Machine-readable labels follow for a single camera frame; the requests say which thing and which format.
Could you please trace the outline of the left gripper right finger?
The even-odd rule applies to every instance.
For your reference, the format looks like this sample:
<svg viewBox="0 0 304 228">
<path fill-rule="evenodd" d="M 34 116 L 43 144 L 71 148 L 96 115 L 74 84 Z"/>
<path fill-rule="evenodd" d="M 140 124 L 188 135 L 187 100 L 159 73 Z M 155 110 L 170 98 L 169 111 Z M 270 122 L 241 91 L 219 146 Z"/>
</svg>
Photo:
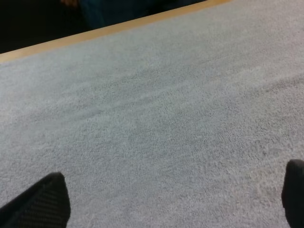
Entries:
<svg viewBox="0 0 304 228">
<path fill-rule="evenodd" d="M 285 170 L 281 194 L 285 217 L 290 227 L 304 226 L 304 161 L 291 159 Z"/>
</svg>

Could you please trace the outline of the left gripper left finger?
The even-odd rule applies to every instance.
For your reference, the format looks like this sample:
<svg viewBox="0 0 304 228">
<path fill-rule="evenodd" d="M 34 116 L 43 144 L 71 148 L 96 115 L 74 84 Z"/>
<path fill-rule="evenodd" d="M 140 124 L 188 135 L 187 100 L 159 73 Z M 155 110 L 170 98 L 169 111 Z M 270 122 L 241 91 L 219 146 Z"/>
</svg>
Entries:
<svg viewBox="0 0 304 228">
<path fill-rule="evenodd" d="M 65 177 L 53 172 L 0 208 L 2 228 L 65 228 L 71 214 Z"/>
</svg>

